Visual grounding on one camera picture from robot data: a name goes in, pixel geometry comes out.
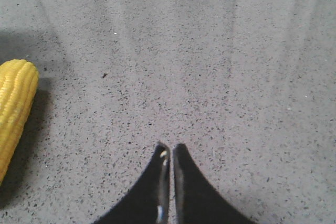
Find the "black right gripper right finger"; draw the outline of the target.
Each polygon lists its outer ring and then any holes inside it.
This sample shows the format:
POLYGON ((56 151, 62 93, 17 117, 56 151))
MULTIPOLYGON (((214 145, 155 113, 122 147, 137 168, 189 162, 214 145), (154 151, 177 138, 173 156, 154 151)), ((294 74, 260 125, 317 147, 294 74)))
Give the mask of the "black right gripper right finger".
POLYGON ((173 161, 178 223, 253 223, 209 183, 185 144, 177 144, 173 161))

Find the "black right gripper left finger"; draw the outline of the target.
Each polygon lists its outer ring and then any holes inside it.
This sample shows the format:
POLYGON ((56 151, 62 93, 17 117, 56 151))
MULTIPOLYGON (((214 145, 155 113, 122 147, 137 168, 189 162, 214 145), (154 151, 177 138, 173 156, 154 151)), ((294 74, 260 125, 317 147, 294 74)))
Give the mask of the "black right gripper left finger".
POLYGON ((139 179, 95 223, 167 223, 170 205, 170 150, 158 142, 139 179))

